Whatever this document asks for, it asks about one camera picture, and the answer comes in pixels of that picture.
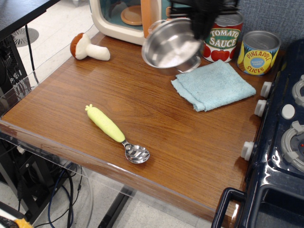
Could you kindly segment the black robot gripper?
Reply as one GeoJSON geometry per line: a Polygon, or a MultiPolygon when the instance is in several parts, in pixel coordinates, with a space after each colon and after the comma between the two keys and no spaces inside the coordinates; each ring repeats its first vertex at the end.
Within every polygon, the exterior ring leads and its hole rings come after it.
{"type": "Polygon", "coordinates": [[[238,0],[170,0],[170,18],[189,18],[191,22],[191,29],[194,38],[205,40],[214,22],[205,22],[202,30],[201,24],[197,21],[201,19],[216,19],[218,15],[235,14],[238,7],[238,0]]]}

